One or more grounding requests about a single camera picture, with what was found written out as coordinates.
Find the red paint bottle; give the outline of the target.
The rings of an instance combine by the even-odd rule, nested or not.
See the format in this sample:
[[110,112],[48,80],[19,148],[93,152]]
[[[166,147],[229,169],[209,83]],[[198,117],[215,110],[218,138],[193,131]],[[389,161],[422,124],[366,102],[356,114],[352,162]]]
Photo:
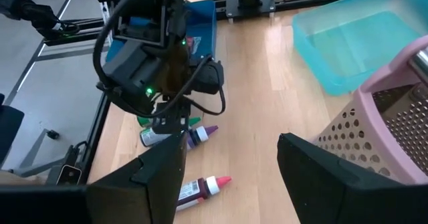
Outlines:
[[230,176],[207,177],[188,182],[181,187],[176,211],[197,205],[213,195],[220,193],[221,189],[230,181]]

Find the teal translucent plastic bin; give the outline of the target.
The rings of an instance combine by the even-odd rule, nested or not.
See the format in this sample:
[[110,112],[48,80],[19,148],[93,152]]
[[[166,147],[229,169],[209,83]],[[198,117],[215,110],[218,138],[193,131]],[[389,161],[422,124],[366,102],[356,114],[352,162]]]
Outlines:
[[292,29],[324,91],[339,96],[428,35],[428,0],[340,0],[295,15]]

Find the large dark blue bin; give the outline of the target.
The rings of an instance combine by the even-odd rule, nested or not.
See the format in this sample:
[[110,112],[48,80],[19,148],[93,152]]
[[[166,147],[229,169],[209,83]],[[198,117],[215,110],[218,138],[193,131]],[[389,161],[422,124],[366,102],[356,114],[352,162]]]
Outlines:
[[174,21],[172,2],[167,6],[157,0],[134,0],[128,3],[109,29],[113,34],[113,42],[106,61],[113,60],[129,40],[154,50],[166,50],[170,36],[175,36],[181,43],[186,43],[186,36],[202,37],[197,53],[191,55],[193,59],[214,55],[217,34],[215,2],[181,1],[179,5],[183,8],[180,19]]

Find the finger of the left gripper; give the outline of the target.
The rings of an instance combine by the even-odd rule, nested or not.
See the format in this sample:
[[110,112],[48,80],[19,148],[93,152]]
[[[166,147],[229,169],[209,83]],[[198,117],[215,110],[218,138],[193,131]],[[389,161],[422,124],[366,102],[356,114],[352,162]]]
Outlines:
[[189,127],[189,116],[191,104],[189,99],[180,98],[170,108],[169,102],[153,102],[156,115],[152,119],[152,129],[157,134],[172,134],[187,130]]

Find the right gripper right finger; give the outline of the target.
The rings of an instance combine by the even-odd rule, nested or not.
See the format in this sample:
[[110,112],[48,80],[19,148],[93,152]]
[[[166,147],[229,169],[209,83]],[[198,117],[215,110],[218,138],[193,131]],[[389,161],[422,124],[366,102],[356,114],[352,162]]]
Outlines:
[[301,224],[428,224],[428,185],[404,185],[286,133],[278,166]]

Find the green paint bottle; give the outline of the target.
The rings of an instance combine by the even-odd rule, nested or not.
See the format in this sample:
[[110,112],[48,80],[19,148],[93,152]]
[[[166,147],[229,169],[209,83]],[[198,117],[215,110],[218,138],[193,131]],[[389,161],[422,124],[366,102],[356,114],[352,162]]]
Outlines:
[[140,141],[143,146],[150,147],[166,138],[171,134],[157,134],[152,128],[145,128],[140,132]]
[[[150,118],[143,118],[143,117],[137,116],[136,120],[142,128],[149,128],[152,126],[152,119]],[[190,118],[189,126],[193,126],[194,124],[197,124],[200,121],[201,121],[200,117]]]

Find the small black device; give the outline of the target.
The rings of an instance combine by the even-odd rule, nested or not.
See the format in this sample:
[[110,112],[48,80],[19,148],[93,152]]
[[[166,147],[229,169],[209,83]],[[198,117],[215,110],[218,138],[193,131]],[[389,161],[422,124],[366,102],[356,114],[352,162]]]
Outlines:
[[82,170],[65,164],[60,171],[56,185],[77,185],[80,182]]

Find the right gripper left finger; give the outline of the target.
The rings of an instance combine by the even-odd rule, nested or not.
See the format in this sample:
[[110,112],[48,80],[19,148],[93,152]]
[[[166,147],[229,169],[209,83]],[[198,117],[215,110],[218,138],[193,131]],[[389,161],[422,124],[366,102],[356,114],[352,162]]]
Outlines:
[[187,133],[172,134],[87,188],[91,224],[173,224]]

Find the pink metal box grater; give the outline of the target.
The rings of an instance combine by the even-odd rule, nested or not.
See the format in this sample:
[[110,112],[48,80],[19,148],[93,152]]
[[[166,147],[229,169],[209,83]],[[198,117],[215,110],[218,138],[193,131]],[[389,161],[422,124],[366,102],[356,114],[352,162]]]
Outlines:
[[428,184],[428,35],[352,94],[312,144],[403,184]]

